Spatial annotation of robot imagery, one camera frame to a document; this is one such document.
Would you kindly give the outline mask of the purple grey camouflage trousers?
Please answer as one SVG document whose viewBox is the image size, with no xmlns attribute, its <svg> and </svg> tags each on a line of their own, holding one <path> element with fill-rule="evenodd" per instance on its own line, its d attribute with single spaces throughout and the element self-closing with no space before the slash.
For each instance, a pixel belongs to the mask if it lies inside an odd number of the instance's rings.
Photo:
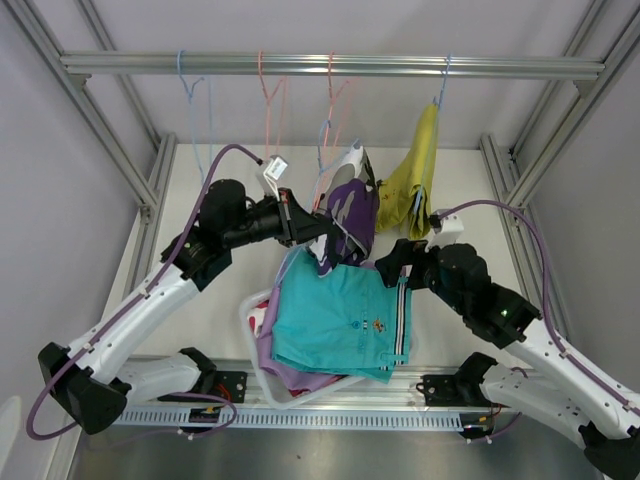
<svg viewBox="0 0 640 480">
<path fill-rule="evenodd" d="M 356 142 L 344 152 L 315 212 L 328 231 L 307 247 L 320 277 L 340 264 L 359 266 L 371 253 L 380 206 L 378 185 L 365 147 Z"/>
</svg>

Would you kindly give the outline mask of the teal trousers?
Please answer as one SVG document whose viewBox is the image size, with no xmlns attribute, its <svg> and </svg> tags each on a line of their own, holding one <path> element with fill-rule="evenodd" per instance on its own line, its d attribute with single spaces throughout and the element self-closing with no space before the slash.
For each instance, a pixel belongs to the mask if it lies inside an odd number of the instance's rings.
<svg viewBox="0 0 640 480">
<path fill-rule="evenodd" d="M 281 284 L 271 357 L 300 372 L 386 383 L 410 359 L 411 290 L 386 287 L 372 268 L 340 264 L 328 275 L 299 254 Z"/>
</svg>

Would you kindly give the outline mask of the white plastic basket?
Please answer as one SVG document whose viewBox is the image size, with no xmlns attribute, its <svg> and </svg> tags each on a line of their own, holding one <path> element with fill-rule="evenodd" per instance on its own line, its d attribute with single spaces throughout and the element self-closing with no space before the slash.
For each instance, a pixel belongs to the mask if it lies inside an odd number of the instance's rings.
<svg viewBox="0 0 640 480">
<path fill-rule="evenodd" d="M 344 377 L 331 382 L 314 392 L 304 391 L 294 396 L 286 388 L 281 379 L 274 376 L 259 366 L 259 355 L 257 350 L 257 339 L 253 333 L 253 328 L 249 324 L 250 314 L 264 301 L 268 302 L 272 289 L 259 291 L 246 297 L 239 306 L 239 319 L 243 338 L 249 351 L 250 362 L 253 369 L 254 383 L 259 386 L 261 393 L 259 396 L 273 409 L 288 410 L 293 408 L 311 408 L 321 404 L 336 404 L 336 393 L 344 393 L 347 396 L 362 396 L 369 390 L 373 391 L 380 387 L 385 395 L 391 388 L 393 381 L 401 381 L 403 375 L 416 375 L 415 368 L 408 365 L 396 367 L 395 372 L 387 384 L 380 383 L 364 377 Z"/>
</svg>

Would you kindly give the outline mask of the pink wire hanger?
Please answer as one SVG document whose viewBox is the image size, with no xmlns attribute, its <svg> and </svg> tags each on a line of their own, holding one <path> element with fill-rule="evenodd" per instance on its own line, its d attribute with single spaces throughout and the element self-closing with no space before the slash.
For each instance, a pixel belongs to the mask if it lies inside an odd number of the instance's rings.
<svg viewBox="0 0 640 480">
<path fill-rule="evenodd" d="M 282 130 L 284 126 L 286 101 L 289 90 L 289 77 L 281 76 L 272 88 L 269 87 L 265 75 L 265 53 L 260 50 L 257 57 L 258 78 L 265 101 L 264 147 L 265 157 L 280 151 Z M 273 120 L 274 104 L 280 100 L 277 121 Z"/>
</svg>

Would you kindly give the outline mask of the lilac purple trousers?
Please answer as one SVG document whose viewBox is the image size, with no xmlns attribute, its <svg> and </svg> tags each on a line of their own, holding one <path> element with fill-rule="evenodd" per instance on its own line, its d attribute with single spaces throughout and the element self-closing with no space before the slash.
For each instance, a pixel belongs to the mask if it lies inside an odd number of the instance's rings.
<svg viewBox="0 0 640 480">
<path fill-rule="evenodd" d="M 366 352 L 367 288 L 373 263 L 340 265 L 326 277 L 299 255 L 272 291 L 272 336 L 257 339 L 259 366 L 294 396 L 315 391 L 327 378 L 365 377 L 388 382 L 391 369 Z"/>
</svg>

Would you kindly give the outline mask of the light blue wire hanger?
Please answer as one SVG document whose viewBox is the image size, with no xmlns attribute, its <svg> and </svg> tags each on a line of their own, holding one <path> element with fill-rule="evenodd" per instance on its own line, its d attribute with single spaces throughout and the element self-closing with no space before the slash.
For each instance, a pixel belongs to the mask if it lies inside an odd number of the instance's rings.
<svg viewBox="0 0 640 480">
<path fill-rule="evenodd" d="M 209 168 L 213 162 L 213 140 L 214 140 L 214 125 L 213 125 L 213 85 L 210 76 L 198 76 L 193 81 L 187 80 L 185 74 L 185 67 L 183 65 L 183 58 L 186 55 L 186 51 L 181 49 L 176 55 L 176 72 L 184 90 L 185 99 L 188 109 L 188 129 L 190 143 L 196 162 L 196 166 L 200 176 L 200 183 L 204 185 L 206 183 L 207 174 Z M 207 100 L 207 133 L 208 133 L 208 156 L 203 158 L 200 150 L 200 142 L 198 140 L 201 133 L 202 122 L 198 117 L 199 115 L 199 103 L 198 103 L 198 87 L 204 85 L 206 87 L 206 100 Z"/>
</svg>

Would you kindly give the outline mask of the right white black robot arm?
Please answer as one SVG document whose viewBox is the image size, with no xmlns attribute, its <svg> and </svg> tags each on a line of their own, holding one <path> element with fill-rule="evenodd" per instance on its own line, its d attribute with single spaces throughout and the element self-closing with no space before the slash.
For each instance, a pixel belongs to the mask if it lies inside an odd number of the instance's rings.
<svg viewBox="0 0 640 480">
<path fill-rule="evenodd" d="M 473 405 L 485 399 L 516 409 L 571 440 L 608 478 L 638 477 L 638 393 L 564 341 L 528 300 L 495 283 L 473 246 L 401 239 L 375 267 L 388 287 L 399 284 L 408 268 L 409 289 L 429 289 L 475 336 L 547 381 L 541 385 L 484 354 L 473 354 L 457 372 L 460 400 Z"/>
</svg>

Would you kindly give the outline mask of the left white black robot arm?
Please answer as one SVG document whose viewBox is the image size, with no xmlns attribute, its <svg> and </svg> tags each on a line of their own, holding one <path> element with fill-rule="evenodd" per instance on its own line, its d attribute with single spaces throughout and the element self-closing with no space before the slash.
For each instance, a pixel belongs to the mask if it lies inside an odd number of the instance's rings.
<svg viewBox="0 0 640 480">
<path fill-rule="evenodd" d="M 116 311 L 68 345 L 51 342 L 40 351 L 46 394 L 89 435 L 106 430 L 133 403 L 228 402 L 215 395 L 216 365 L 194 347 L 149 363 L 131 355 L 231 265 L 234 249 L 267 239 L 303 245 L 330 229 L 328 219 L 307 212 L 287 188 L 254 202 L 237 180 L 204 187 L 184 231 Z"/>
</svg>

